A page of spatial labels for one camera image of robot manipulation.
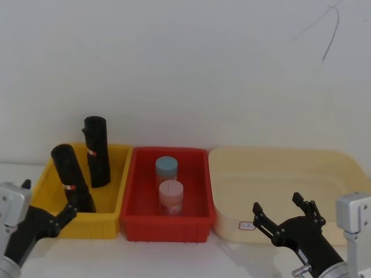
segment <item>white table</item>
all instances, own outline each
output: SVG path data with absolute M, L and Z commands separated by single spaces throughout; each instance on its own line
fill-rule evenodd
M 0 164 L 0 181 L 35 183 L 43 166 Z M 344 247 L 336 250 L 343 258 Z M 289 278 L 301 266 L 291 250 L 229 243 L 133 243 L 115 240 L 40 240 L 22 268 L 27 278 Z

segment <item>blue jar lid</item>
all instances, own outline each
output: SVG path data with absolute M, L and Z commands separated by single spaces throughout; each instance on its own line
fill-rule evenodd
M 178 172 L 178 161 L 171 156 L 163 156 L 156 160 L 156 174 L 161 177 L 175 177 Z

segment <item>cream plastic tray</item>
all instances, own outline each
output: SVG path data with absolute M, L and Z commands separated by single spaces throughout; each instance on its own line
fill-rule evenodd
M 323 235 L 332 245 L 345 245 L 336 226 L 336 199 L 354 191 L 371 192 L 358 164 L 340 152 L 316 149 L 224 147 L 209 154 L 216 208 L 215 231 L 242 243 L 269 243 L 252 225 L 253 203 L 259 202 L 280 224 L 302 211 L 292 202 L 298 191 L 314 200 L 326 219 Z

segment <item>plastic jar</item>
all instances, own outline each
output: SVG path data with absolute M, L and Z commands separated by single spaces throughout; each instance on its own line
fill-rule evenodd
M 160 184 L 158 189 L 160 214 L 180 215 L 183 209 L 183 184 L 174 180 L 167 180 Z
M 163 181 L 177 179 L 178 161 L 171 156 L 162 156 L 156 160 L 156 189 Z

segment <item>white wall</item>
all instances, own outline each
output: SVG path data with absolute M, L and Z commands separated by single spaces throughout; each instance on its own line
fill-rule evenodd
M 371 173 L 371 1 L 32 0 L 0 10 L 0 161 L 83 140 L 332 148 Z

